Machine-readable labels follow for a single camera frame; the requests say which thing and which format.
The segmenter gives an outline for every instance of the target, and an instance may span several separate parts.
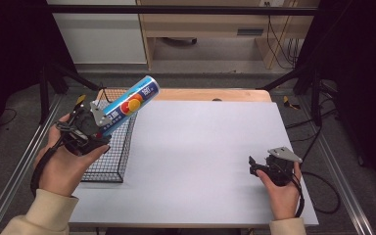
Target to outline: white cabinet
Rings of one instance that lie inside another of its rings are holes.
[[[48,4],[135,5],[134,0],[47,0]],[[136,14],[54,14],[77,65],[146,64]]]

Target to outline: sleeve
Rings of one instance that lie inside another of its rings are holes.
[[[77,203],[78,198],[38,189],[26,215],[12,218],[1,234],[69,234],[69,220]]]
[[[305,235],[305,225],[303,218],[289,218],[270,222],[270,232],[272,235]]]

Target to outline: black wire basket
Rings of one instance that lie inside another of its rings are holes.
[[[98,107],[106,108],[125,91],[121,89],[102,90],[96,101]],[[86,170],[81,182],[123,182],[136,117],[137,113],[112,133],[109,144],[111,149]]]

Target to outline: can label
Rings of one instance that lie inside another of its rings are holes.
[[[138,112],[160,92],[160,86],[151,76],[145,76],[114,100],[103,112],[112,120],[101,128],[103,136],[112,134],[119,126]]]

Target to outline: hand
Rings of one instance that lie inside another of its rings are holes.
[[[69,120],[70,115],[60,118]],[[35,159],[33,167],[39,163],[45,152],[53,147],[60,139],[61,133],[55,125],[51,126],[48,134],[47,146],[41,149]],[[98,160],[109,149],[108,145],[101,146],[84,156],[72,154],[65,146],[57,149],[48,164],[44,167],[39,180],[39,188],[51,193],[70,197],[81,181],[86,169]]]
[[[294,164],[294,172],[298,180],[301,181],[302,174],[298,163]],[[300,196],[295,184],[289,182],[289,184],[279,187],[275,185],[263,171],[258,169],[256,173],[267,189],[274,219],[281,220],[295,217],[296,207]]]

